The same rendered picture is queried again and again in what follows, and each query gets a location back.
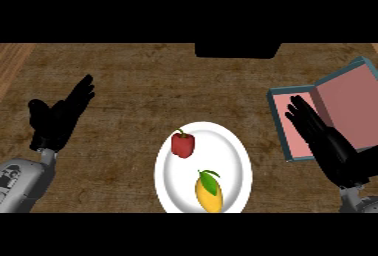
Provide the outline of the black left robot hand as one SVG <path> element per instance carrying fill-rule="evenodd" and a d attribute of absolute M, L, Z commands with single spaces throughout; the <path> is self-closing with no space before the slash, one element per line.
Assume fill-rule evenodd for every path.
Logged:
<path fill-rule="evenodd" d="M 84 76 L 65 100 L 49 106 L 40 99 L 28 102 L 30 125 L 34 129 L 30 149 L 59 152 L 70 140 L 78 118 L 95 97 L 93 77 Z"/>

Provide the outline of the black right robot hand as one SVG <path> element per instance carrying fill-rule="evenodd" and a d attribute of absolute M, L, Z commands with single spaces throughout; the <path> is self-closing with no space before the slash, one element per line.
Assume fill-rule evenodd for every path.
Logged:
<path fill-rule="evenodd" d="M 303 137 L 327 178 L 340 188 L 365 185 L 378 176 L 378 145 L 358 152 L 352 143 L 322 121 L 300 95 L 291 97 L 285 117 Z"/>

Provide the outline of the pink box with teal rim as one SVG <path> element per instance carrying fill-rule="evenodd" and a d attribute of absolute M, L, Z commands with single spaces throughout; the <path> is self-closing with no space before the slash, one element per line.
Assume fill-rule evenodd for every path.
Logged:
<path fill-rule="evenodd" d="M 303 97 L 325 124 L 340 131 L 359 152 L 378 145 L 378 69 L 366 57 L 358 57 L 313 85 L 269 89 L 267 102 L 288 162 L 315 159 L 285 117 L 296 95 Z"/>

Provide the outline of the white oval plate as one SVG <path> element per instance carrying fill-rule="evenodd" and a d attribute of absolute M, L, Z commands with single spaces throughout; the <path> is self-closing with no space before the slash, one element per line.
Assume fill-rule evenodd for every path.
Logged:
<path fill-rule="evenodd" d="M 225 213 L 241 213 L 253 186 L 253 169 L 245 147 L 236 135 L 213 122 L 194 122 L 182 127 L 195 137 L 188 158 L 171 153 L 171 137 L 163 143 L 155 161 L 155 190 L 167 213 L 205 213 L 197 195 L 200 172 L 214 171 L 220 185 Z"/>

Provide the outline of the yellow lemon with green leaf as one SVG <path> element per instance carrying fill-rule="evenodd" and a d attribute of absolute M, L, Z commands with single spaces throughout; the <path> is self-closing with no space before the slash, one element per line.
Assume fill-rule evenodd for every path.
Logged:
<path fill-rule="evenodd" d="M 200 171 L 200 178 L 195 184 L 195 195 L 207 212 L 220 212 L 223 208 L 223 194 L 216 180 L 217 177 L 219 174 L 214 171 Z"/>

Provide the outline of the red bell pepper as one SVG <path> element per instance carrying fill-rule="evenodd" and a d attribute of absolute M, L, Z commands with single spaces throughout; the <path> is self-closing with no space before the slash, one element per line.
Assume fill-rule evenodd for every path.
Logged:
<path fill-rule="evenodd" d="M 171 153 L 180 158 L 188 158 L 195 149 L 195 137 L 192 134 L 183 132 L 182 129 L 177 129 L 176 133 L 171 136 Z"/>

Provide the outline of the black appliance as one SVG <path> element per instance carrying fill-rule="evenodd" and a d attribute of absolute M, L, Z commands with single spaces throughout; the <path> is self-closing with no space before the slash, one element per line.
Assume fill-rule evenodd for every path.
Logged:
<path fill-rule="evenodd" d="M 195 55 L 204 58 L 257 58 L 270 59 L 275 57 L 279 43 L 251 43 L 251 44 L 216 44 L 197 43 Z"/>

